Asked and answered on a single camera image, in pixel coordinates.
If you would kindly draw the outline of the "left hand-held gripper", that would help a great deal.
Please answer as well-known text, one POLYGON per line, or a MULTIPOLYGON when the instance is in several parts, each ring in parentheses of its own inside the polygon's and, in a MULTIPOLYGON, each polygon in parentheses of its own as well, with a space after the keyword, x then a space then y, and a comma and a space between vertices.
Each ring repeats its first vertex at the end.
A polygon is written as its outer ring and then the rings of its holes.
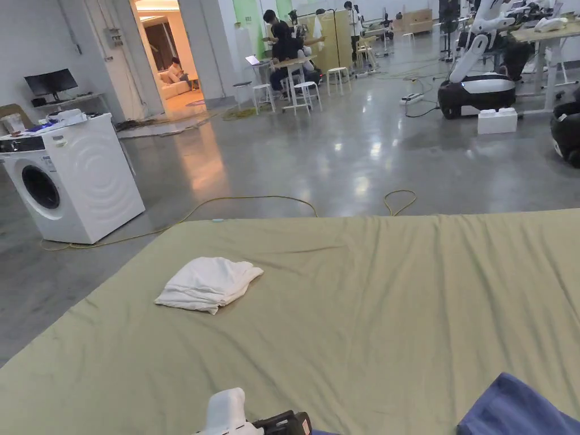
POLYGON ((214 394, 208 403, 206 434, 312 434, 306 412, 288 410, 265 419, 250 421, 245 415, 245 392, 236 387, 214 394))

